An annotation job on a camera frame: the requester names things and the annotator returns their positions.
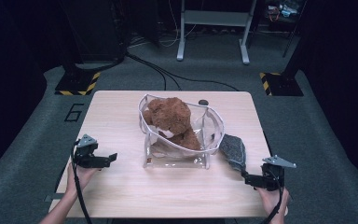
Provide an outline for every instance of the black cable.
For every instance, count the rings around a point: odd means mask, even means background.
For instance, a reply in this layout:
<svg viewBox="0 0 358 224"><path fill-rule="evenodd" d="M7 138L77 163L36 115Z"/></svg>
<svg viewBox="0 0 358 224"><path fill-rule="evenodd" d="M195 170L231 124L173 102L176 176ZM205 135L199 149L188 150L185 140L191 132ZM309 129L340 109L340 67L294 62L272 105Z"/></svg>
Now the black cable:
<svg viewBox="0 0 358 224"><path fill-rule="evenodd" d="M87 223L92 224L89 213L87 212L87 208L86 205L84 204L84 199L83 199L83 194L81 192L81 187L80 187L80 182L79 182L79 177L77 176L76 173L76 168L77 168L77 164L75 164L75 160L74 160L74 147L77 146L77 144L79 143L79 140L74 142L74 145L71 148L71 161L72 161L72 169L74 170L74 176L75 176L75 184L76 184L76 191L77 191L77 198L80 202L80 206L81 209L83 211L84 217L87 220Z"/></svg>
<svg viewBox="0 0 358 224"><path fill-rule="evenodd" d="M146 43L147 41L143 37L136 37L131 40L129 48Z"/></svg>
<svg viewBox="0 0 358 224"><path fill-rule="evenodd" d="M181 78L183 80L187 80L187 81L196 81L196 82L211 82L211 83L216 83L216 84L220 84L220 85L224 85L224 86L227 86L227 87L230 87L232 88L233 90L235 91L240 91L238 90L237 88L233 87L233 86L230 86L226 83L223 83L223 82L219 82L219 81L214 81L214 80L198 80L198 79L192 79L192 78L187 78L187 77L179 77L175 74L172 74L166 70L164 70L163 68L161 67L158 67L157 65L153 64L153 63L150 63L150 62L147 62L145 60L142 60L140 59L139 57L135 56L135 55L132 55L130 53L126 53L126 56L132 58L133 60L137 61L137 62L140 62L140 63L144 63L150 67L152 67L153 69L155 69L156 71L160 72L160 73L163 73L164 75L170 77L175 83L176 85L178 86L179 90L181 91L182 89L180 88L179 84L176 82L176 80L173 78L173 77L178 77L178 78Z"/></svg>
<svg viewBox="0 0 358 224"><path fill-rule="evenodd" d="M127 53L126 54L128 57L130 57L131 59L137 61L138 63L143 63L151 68L153 68L154 70L158 71L162 77L164 78L164 90L166 91L167 90L167 81L165 79L165 76L168 76L170 77L175 83L176 83L176 86L178 87L179 91L182 90L182 88L180 87L179 83L170 75L170 74L167 74L165 70L163 70L162 68L156 66L155 64L153 63L150 63L150 62L147 62L145 60L142 60L140 59L139 57L135 56L135 55L132 55L132 54L129 54Z"/></svg>
<svg viewBox="0 0 358 224"><path fill-rule="evenodd" d="M272 171L270 169L268 169L268 172L269 172L270 175L272 175L274 177L275 181L277 182L278 190L279 190L279 201L278 201L277 205L274 207L274 209L272 209L272 211L269 214L269 216L266 219L264 219L263 222L261 222L262 224L269 224L270 221L278 213L279 208L281 207L282 195L283 195L283 187L281 187L278 178L275 176L275 174L272 173Z"/></svg>
<svg viewBox="0 0 358 224"><path fill-rule="evenodd" d="M102 71L104 71L106 69L112 68L112 67L120 64L121 62L123 62L123 59L119 59L119 60L114 61L114 62L112 62L112 63L110 63L108 65L104 65L104 66L101 66L101 67L96 67L96 68L79 68L78 67L78 69L80 69L82 71L85 71L85 72L99 73L99 72L102 72Z"/></svg>

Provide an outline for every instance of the black camera stand base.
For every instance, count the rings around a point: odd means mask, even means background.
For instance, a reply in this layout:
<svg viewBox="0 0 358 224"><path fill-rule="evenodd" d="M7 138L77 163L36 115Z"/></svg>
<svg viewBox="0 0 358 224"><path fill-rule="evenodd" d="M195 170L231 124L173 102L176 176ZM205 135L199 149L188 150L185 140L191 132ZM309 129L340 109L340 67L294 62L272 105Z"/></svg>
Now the black camera stand base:
<svg viewBox="0 0 358 224"><path fill-rule="evenodd" d="M260 73L266 95L304 96L295 79L287 80L280 73Z"/></svg>
<svg viewBox="0 0 358 224"><path fill-rule="evenodd" d="M55 89L55 94L90 95L100 74L99 72L81 69L76 69L71 72L65 71L65 74Z"/></svg>

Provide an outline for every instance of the teddy bear ear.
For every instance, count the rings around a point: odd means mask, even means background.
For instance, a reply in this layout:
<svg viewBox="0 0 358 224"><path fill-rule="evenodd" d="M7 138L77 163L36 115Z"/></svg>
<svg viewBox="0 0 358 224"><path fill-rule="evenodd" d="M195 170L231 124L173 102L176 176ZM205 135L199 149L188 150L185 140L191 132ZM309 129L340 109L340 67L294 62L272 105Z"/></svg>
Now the teddy bear ear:
<svg viewBox="0 0 358 224"><path fill-rule="evenodd" d="M163 105L162 100L154 99L154 100L150 101L150 103L147 105L147 107L150 110L158 110L158 109L160 109L162 107L162 105Z"/></svg>

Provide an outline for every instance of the yellow and black hazard tape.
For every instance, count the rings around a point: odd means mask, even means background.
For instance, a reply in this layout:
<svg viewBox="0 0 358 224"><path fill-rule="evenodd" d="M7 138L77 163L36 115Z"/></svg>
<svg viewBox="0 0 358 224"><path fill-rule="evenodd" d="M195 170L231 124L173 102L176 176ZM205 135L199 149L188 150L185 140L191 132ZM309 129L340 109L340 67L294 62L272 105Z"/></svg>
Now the yellow and black hazard tape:
<svg viewBox="0 0 358 224"><path fill-rule="evenodd" d="M97 73L92 77L92 80L84 91L55 91L55 94L57 95L90 95L92 93L92 90L95 88L95 85L97 83L98 77L100 77L101 73Z"/></svg>
<svg viewBox="0 0 358 224"><path fill-rule="evenodd" d="M266 92L266 95L272 95L271 87L269 86L269 83L267 81L267 75L274 75L274 76L280 76L280 73L260 73L261 82L263 83L264 91Z"/></svg>

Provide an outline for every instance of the gray carpet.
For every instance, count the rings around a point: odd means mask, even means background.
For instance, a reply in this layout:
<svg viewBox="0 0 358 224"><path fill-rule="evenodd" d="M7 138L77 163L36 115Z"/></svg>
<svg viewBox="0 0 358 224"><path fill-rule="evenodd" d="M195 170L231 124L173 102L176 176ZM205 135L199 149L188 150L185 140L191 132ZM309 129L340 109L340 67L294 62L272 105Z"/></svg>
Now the gray carpet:
<svg viewBox="0 0 358 224"><path fill-rule="evenodd" d="M260 72L281 72L285 68L297 39L283 58L286 39L256 34L249 49L251 63L243 65L239 38L213 35L187 40L182 62L176 61L178 42L159 49L143 44L128 51L177 76L220 81L252 94L272 152L297 164L296 169L286 169L285 184L294 198L287 223L358 223L358 171L330 129L305 75L301 71L296 74L303 97L267 96L261 84ZM48 87L44 98L0 160L0 223L37 223L46 215L49 203L44 198L55 189L94 92L164 88L159 73L130 58L103 71L88 96L55 95L54 88L62 75L61 67L46 72ZM216 83L176 80L183 91L234 91ZM167 82L168 91L177 90L173 81L167 78ZM79 121L65 122L73 104L83 104L76 107L82 111ZM259 223L261 220L227 218L225 222ZM93 219L93 222L107 220ZM67 223L86 221L68 218ZM115 220L114 223L134 222Z"/></svg>

